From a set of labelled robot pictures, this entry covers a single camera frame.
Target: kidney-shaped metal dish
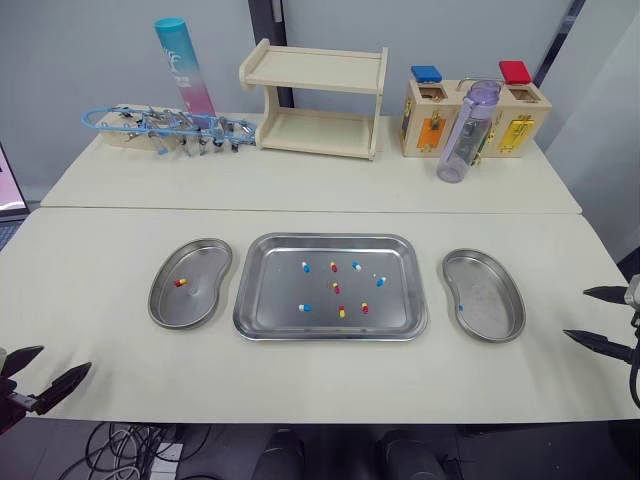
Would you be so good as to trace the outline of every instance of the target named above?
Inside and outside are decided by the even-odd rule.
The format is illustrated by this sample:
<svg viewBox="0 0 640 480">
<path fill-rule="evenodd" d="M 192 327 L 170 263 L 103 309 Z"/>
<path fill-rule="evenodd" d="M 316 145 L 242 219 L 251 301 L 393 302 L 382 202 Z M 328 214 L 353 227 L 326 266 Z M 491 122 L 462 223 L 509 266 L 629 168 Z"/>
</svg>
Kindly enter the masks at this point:
<svg viewBox="0 0 640 480">
<path fill-rule="evenodd" d="M 489 342 L 508 342 L 522 333 L 522 297 L 494 258 L 478 250 L 454 250 L 442 261 L 442 270 L 456 318 L 467 333 Z"/>
<path fill-rule="evenodd" d="M 209 319 L 220 284 L 231 265 L 231 248 L 222 240 L 194 240 L 173 252 L 151 287 L 149 313 L 167 328 L 193 327 Z"/>
<path fill-rule="evenodd" d="M 233 320 L 252 340 L 411 340 L 427 323 L 415 252 L 396 235 L 264 235 Z"/>
</svg>

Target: white table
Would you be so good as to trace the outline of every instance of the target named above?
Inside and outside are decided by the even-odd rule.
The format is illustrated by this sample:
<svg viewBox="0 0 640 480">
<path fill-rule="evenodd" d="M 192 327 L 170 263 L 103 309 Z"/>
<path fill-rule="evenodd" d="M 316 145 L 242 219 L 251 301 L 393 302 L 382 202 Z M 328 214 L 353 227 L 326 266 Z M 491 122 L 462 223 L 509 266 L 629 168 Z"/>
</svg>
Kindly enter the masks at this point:
<svg viewBox="0 0 640 480">
<path fill-rule="evenodd" d="M 406 343 L 252 342 L 232 310 L 247 248 L 271 231 L 392 232 L 415 247 L 430 322 Z M 199 237 L 234 260 L 214 317 L 188 331 L 153 323 L 147 296 L 166 257 Z M 519 285 L 523 334 L 467 336 L 440 262 L 454 248 L 494 255 Z M 38 392 L 92 361 L 49 414 L 142 422 L 550 422 L 637 418 L 628 366 L 562 329 L 629 344 L 631 310 L 581 291 L 624 280 L 579 215 L 355 214 L 45 208 L 0 252 L 2 345 L 46 349 L 17 376 Z"/>
<path fill-rule="evenodd" d="M 260 121 L 261 115 L 234 114 Z M 42 205 L 313 212 L 580 213 L 537 145 L 484 159 L 464 182 L 436 176 L 437 158 L 405 158 L 399 118 L 382 117 L 373 162 L 241 146 L 186 157 L 112 147 L 98 136 Z"/>
</svg>

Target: plastic water bottle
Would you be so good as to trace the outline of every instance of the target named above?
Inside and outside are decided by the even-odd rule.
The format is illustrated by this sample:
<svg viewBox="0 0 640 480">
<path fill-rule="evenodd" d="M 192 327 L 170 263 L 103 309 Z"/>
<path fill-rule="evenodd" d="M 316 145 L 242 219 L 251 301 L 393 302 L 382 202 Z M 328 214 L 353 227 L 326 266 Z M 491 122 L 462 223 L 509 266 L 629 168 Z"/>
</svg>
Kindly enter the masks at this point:
<svg viewBox="0 0 640 480">
<path fill-rule="evenodd" d="M 461 182 L 491 127 L 491 116 L 500 97 L 500 85 L 493 80 L 474 83 L 464 97 L 458 119 L 440 156 L 438 177 Z"/>
</svg>

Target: wooden shelf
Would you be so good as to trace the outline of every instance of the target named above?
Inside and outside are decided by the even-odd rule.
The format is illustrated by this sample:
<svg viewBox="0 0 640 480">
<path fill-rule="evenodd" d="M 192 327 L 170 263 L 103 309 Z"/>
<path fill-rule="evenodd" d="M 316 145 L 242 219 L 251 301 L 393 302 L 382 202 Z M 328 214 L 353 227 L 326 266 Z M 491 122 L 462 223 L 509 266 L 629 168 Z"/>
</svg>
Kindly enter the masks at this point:
<svg viewBox="0 0 640 480">
<path fill-rule="evenodd" d="M 246 79 L 255 85 L 376 94 L 381 61 L 375 53 L 270 47 Z"/>
<path fill-rule="evenodd" d="M 381 53 L 271 46 L 262 39 L 240 65 L 245 89 L 264 86 L 265 115 L 259 148 L 280 148 L 373 160 L 387 70 Z M 276 87 L 375 95 L 372 116 L 283 108 Z"/>
<path fill-rule="evenodd" d="M 262 132 L 265 148 L 369 157 L 373 118 L 337 112 L 280 108 Z"/>
</svg>

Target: gray wall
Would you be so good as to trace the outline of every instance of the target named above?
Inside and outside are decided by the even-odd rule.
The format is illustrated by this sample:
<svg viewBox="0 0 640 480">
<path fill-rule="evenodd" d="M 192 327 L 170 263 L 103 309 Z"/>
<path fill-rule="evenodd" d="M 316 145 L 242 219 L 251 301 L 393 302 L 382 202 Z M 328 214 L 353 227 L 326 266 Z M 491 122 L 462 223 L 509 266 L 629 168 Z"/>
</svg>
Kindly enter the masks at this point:
<svg viewBox="0 0 640 480">
<path fill-rule="evenodd" d="M 246 0 L 0 2 L 0 141 L 29 199 L 40 200 L 95 136 L 82 113 L 117 103 L 181 106 L 153 29 L 187 20 L 217 110 L 261 112 L 238 66 L 255 46 Z"/>
<path fill-rule="evenodd" d="M 379 52 L 389 48 L 383 113 L 400 114 L 411 65 L 445 78 L 500 76 L 524 60 L 533 76 L 571 0 L 284 0 L 289 45 Z M 364 95 L 294 91 L 297 107 L 368 113 Z"/>
<path fill-rule="evenodd" d="M 587 2 L 542 90 L 538 141 L 619 261 L 640 246 L 640 3 Z"/>
</svg>

